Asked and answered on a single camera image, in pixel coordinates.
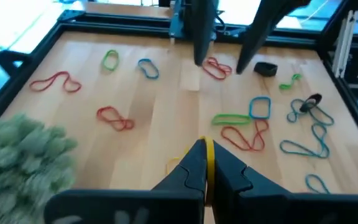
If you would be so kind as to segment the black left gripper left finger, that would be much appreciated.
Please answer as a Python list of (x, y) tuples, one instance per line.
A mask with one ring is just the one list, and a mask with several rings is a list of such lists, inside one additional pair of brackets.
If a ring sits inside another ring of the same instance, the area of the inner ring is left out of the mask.
[(150, 190), (73, 189), (53, 196), (45, 223), (201, 223), (207, 185), (206, 141)]

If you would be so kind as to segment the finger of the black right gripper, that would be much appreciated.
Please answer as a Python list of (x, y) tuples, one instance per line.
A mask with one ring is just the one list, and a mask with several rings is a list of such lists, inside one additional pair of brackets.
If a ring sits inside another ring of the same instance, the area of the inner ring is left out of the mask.
[(191, 28), (194, 62), (201, 66), (209, 48), (214, 29), (218, 0), (194, 0), (191, 3)]
[(241, 74), (252, 57), (266, 41), (276, 25), (299, 7), (306, 7), (311, 0), (261, 0), (252, 24), (244, 34), (236, 73)]

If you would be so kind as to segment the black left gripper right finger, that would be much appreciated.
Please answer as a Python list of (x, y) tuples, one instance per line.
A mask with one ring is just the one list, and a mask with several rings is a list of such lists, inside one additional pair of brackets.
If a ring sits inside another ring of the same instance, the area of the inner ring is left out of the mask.
[(358, 224), (358, 195), (292, 193), (214, 145), (216, 223)]

